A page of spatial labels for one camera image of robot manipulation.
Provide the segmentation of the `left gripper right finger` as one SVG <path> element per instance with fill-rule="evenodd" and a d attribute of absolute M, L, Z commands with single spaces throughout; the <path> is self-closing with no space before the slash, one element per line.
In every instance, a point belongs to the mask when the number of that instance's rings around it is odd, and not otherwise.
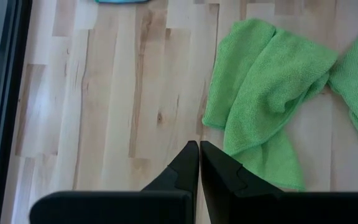
<path fill-rule="evenodd" d="M 281 223 L 282 190 L 208 141 L 200 142 L 201 179 L 211 223 Z"/>

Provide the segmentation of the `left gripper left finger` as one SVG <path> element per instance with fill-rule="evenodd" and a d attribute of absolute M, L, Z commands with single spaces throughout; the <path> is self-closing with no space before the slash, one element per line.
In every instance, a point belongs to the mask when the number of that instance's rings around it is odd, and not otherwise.
<path fill-rule="evenodd" d="M 184 190 L 196 194 L 198 191 L 199 168 L 198 144 L 196 141 L 188 141 L 171 163 L 142 191 Z"/>

